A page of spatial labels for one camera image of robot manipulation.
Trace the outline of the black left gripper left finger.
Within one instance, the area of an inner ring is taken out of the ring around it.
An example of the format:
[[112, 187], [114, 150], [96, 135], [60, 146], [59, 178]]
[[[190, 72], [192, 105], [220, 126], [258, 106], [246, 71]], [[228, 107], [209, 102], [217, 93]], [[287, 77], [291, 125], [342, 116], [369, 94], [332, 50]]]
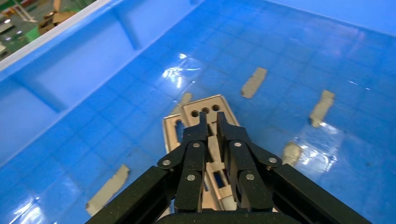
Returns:
[[170, 224], [170, 215], [162, 214], [171, 203], [176, 213], [201, 212], [208, 126], [204, 112], [198, 118], [197, 125], [183, 130], [178, 147], [139, 176], [88, 223]]

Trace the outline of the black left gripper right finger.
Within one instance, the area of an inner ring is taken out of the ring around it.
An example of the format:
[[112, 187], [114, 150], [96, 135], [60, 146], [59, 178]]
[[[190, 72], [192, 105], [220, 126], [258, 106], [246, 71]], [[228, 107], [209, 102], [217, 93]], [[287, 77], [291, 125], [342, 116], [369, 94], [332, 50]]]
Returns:
[[217, 113], [216, 136], [237, 204], [247, 224], [366, 224], [348, 207], [275, 154], [254, 144], [244, 127]]

